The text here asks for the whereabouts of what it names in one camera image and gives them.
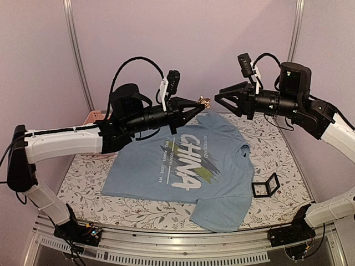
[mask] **floral tablecloth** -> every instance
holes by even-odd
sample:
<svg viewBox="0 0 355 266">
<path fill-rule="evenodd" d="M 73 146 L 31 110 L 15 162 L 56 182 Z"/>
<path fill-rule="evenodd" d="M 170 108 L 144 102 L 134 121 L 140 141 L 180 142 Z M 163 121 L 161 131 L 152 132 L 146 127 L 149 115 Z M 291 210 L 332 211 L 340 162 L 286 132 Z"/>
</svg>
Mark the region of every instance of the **floral tablecloth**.
<svg viewBox="0 0 355 266">
<path fill-rule="evenodd" d="M 251 147 L 255 182 L 276 172 L 281 187 L 271 198 L 253 198 L 240 229 L 291 222 L 301 205 L 311 201 L 302 177 L 278 128 L 264 117 L 252 121 L 221 114 L 238 127 Z M 58 192 L 78 219 L 108 225 L 181 231 L 203 230 L 190 222 L 194 204 L 102 196 L 101 190 L 116 155 L 76 155 Z"/>
</svg>

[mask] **black metal frame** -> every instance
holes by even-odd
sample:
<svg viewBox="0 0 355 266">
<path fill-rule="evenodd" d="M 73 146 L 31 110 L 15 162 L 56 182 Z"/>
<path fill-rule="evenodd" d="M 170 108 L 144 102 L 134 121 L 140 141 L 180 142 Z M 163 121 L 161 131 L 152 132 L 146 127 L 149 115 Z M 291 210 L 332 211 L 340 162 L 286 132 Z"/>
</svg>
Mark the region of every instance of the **black metal frame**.
<svg viewBox="0 0 355 266">
<path fill-rule="evenodd" d="M 272 181 L 273 178 L 275 179 L 276 187 L 273 190 L 271 190 L 270 182 Z M 257 195 L 255 186 L 265 186 L 267 194 Z M 253 189 L 253 195 L 255 198 L 269 198 L 280 188 L 280 182 L 278 181 L 277 174 L 273 173 L 266 182 L 252 182 L 251 188 Z"/>
</svg>

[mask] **printed graphic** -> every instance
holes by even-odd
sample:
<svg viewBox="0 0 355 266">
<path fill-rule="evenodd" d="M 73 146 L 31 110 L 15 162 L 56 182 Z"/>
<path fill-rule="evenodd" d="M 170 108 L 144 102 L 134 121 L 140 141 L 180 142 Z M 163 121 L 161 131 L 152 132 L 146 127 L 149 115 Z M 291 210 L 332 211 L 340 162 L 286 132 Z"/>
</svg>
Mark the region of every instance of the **printed graphic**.
<svg viewBox="0 0 355 266">
<path fill-rule="evenodd" d="M 216 160 L 208 152 L 207 136 L 201 142 L 194 135 L 182 134 L 180 139 L 167 138 L 160 147 L 163 150 L 160 183 L 166 180 L 169 184 L 171 181 L 173 187 L 189 191 L 191 188 L 200 188 L 202 180 L 208 184 L 218 182 L 216 176 L 220 170 L 215 166 Z"/>
</svg>

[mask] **blue t-shirt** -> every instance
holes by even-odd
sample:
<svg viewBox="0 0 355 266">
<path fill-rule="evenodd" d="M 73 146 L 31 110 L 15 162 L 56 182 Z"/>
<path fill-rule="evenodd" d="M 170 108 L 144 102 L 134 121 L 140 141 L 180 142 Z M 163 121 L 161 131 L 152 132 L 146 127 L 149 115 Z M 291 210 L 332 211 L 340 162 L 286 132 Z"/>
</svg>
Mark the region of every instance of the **blue t-shirt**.
<svg viewBox="0 0 355 266">
<path fill-rule="evenodd" d="M 254 167 L 239 130 L 219 114 L 164 127 L 118 153 L 103 195 L 197 204 L 191 220 L 214 232 L 238 229 L 251 204 Z"/>
</svg>

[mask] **pink basket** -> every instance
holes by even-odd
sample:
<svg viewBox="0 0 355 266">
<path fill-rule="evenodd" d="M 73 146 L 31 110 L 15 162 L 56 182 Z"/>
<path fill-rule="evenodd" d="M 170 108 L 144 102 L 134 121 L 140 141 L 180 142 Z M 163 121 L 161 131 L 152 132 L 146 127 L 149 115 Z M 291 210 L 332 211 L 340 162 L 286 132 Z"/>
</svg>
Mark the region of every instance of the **pink basket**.
<svg viewBox="0 0 355 266">
<path fill-rule="evenodd" d="M 104 119 L 104 115 L 101 113 L 101 111 L 91 111 L 88 117 L 86 118 L 84 125 L 93 123 L 96 120 L 102 120 Z"/>
</svg>

